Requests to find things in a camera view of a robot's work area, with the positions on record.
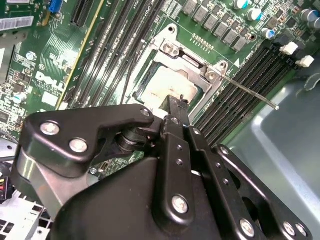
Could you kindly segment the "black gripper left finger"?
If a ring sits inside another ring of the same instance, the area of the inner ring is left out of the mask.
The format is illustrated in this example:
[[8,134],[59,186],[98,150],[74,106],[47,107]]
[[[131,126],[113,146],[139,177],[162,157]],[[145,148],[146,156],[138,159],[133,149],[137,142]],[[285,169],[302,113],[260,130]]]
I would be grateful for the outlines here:
[[39,199],[56,219],[63,206],[88,188],[91,166],[144,152],[155,157],[160,181],[177,173],[190,179],[186,105],[168,98],[165,117],[139,103],[38,112],[23,123],[15,154],[15,184]]

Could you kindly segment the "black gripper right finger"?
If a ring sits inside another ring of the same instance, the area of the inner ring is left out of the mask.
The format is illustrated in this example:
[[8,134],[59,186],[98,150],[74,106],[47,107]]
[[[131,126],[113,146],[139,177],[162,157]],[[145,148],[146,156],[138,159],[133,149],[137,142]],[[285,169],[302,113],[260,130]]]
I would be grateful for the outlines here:
[[190,125],[180,101],[191,148],[195,223],[184,240],[312,240],[309,228],[225,145],[210,147]]

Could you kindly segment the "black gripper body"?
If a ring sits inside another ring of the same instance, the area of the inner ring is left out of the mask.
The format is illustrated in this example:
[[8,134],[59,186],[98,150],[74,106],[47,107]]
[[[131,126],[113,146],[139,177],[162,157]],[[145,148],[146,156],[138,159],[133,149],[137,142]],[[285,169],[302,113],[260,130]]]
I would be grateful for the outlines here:
[[152,215],[158,159],[139,160],[72,197],[56,216],[53,240],[231,240],[232,226],[212,209],[203,180],[192,176],[195,220],[180,234]]

